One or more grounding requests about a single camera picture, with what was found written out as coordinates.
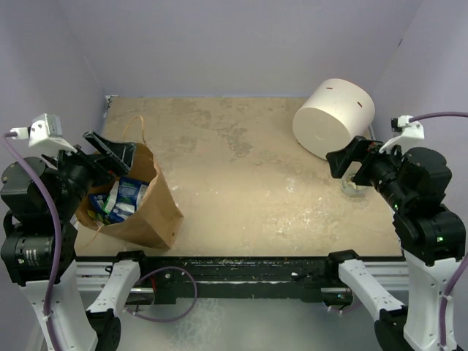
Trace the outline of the blue white snack packet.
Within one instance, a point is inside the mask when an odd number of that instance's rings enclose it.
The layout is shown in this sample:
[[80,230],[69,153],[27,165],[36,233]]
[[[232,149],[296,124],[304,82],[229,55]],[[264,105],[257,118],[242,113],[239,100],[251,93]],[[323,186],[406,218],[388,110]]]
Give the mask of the blue white snack packet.
[[148,183],[121,177],[107,196],[104,212],[111,224],[121,223],[133,215],[146,194]]

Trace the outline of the brown paper bag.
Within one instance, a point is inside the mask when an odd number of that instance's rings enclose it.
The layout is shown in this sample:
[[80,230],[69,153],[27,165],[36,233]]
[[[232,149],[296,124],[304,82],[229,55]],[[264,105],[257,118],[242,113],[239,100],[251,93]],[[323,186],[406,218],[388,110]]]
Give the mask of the brown paper bag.
[[127,176],[148,183],[142,205],[134,214],[121,223],[101,227],[89,216],[93,206],[86,197],[75,212],[78,222],[88,229],[132,244],[155,249],[171,248],[184,216],[175,204],[159,163],[145,140],[136,144],[134,161]]

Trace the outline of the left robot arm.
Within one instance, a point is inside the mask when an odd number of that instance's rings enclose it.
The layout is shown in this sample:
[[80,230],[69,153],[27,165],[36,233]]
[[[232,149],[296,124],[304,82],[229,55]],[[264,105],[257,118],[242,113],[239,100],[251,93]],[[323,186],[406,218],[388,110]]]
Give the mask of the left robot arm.
[[49,350],[116,350],[127,297],[148,283],[151,270],[143,252],[119,253],[100,295],[84,307],[71,220],[92,188],[129,173],[137,146],[87,132],[96,153],[86,154],[60,137],[38,137],[35,128],[8,132],[5,140],[19,137],[37,154],[18,157],[1,175],[8,207],[1,259],[34,308]]

